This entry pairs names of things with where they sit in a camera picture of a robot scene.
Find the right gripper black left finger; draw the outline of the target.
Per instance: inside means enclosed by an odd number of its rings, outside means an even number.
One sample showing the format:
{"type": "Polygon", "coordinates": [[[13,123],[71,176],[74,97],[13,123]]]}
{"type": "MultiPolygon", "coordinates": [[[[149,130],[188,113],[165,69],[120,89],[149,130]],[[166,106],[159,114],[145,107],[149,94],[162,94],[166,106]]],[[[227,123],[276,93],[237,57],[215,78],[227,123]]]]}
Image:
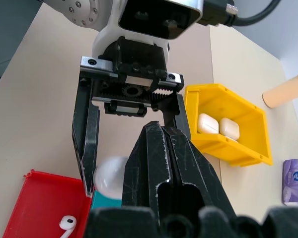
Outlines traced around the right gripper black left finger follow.
{"type": "Polygon", "coordinates": [[[158,223],[175,221],[173,127],[146,124],[125,166],[122,207],[146,208],[158,223]]]}

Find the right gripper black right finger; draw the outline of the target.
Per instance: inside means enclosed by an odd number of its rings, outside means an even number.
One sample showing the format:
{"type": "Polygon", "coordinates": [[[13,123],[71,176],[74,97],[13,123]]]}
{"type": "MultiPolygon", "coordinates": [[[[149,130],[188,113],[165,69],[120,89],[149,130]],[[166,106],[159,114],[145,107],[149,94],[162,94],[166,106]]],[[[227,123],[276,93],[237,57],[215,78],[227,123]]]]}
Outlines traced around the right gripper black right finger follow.
{"type": "Polygon", "coordinates": [[[171,127],[163,130],[171,142],[179,172],[182,210],[195,216],[203,207],[213,206],[227,216],[234,216],[234,209],[211,163],[180,130],[171,127]]]}

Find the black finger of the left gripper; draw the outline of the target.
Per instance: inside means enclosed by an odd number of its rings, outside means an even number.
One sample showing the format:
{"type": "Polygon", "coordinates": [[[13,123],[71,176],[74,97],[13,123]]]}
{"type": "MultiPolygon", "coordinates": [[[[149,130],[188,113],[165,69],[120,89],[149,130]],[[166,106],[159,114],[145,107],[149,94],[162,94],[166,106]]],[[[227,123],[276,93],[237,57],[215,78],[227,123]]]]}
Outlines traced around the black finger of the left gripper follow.
{"type": "Polygon", "coordinates": [[[160,103],[164,126],[181,130],[190,139],[190,128],[181,94],[170,94],[160,103]]]}
{"type": "Polygon", "coordinates": [[[72,139],[86,197],[94,193],[100,110],[92,103],[93,80],[81,77],[72,122],[72,139]]]}

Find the yellow plastic bin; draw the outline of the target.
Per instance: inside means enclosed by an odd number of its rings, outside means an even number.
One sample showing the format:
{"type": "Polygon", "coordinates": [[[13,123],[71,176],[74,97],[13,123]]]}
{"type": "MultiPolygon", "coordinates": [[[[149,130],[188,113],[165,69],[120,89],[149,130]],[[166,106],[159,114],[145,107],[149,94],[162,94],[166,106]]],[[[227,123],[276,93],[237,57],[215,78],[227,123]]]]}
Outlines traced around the yellow plastic bin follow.
{"type": "Polygon", "coordinates": [[[191,142],[202,153],[228,162],[231,166],[272,165],[272,153],[265,111],[221,84],[190,85],[184,104],[191,142]],[[198,116],[207,114],[220,121],[228,118],[239,126],[237,140],[222,134],[198,131],[198,116]]]}

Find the teal plastic tray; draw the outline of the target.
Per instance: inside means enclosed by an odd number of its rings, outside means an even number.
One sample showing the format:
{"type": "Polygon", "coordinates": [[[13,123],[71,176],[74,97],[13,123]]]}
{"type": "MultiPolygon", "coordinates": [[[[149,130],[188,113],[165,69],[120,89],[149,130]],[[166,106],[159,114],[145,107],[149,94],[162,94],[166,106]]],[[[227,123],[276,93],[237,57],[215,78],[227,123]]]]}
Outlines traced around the teal plastic tray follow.
{"type": "Polygon", "coordinates": [[[106,208],[106,207],[121,207],[121,200],[107,198],[102,195],[99,191],[95,191],[92,198],[92,204],[90,210],[97,208],[106,208]]]}

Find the red plastic tray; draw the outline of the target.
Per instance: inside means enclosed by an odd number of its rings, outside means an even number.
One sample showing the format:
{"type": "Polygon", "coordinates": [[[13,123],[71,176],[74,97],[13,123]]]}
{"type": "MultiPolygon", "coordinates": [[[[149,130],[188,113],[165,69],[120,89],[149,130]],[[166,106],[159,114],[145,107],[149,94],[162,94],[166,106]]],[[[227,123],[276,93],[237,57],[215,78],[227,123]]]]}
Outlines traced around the red plastic tray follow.
{"type": "Polygon", "coordinates": [[[59,222],[65,215],[76,218],[69,238],[83,238],[92,199],[80,179],[31,170],[2,238],[60,238],[59,222]]]}

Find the white earbud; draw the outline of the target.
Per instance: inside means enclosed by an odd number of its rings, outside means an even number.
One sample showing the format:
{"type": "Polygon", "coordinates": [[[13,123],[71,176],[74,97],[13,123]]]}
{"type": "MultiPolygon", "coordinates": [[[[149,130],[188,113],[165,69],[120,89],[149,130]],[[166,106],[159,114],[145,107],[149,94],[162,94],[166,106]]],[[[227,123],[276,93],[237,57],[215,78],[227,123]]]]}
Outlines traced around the white earbud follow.
{"type": "Polygon", "coordinates": [[[59,222],[59,227],[64,230],[60,238],[69,238],[76,227],[76,218],[71,215],[63,216],[59,222]]]}

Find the purple tissue pack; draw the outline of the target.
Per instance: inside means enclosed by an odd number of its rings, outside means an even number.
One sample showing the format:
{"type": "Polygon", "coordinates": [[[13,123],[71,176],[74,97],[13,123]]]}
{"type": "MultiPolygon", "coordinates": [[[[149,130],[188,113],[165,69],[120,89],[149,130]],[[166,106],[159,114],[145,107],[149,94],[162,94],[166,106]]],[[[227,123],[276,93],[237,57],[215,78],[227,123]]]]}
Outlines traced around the purple tissue pack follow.
{"type": "Polygon", "coordinates": [[[285,160],[283,163],[282,203],[298,206],[298,159],[285,160]]]}

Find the beige cylinder bottle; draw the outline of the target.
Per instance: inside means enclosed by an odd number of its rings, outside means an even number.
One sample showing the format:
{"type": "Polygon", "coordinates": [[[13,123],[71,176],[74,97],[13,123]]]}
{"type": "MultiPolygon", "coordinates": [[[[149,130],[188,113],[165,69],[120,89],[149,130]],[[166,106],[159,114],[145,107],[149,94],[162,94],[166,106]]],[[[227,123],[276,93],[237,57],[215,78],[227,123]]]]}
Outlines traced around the beige cylinder bottle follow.
{"type": "Polygon", "coordinates": [[[298,75],[262,94],[269,108],[276,108],[298,98],[298,75]]]}

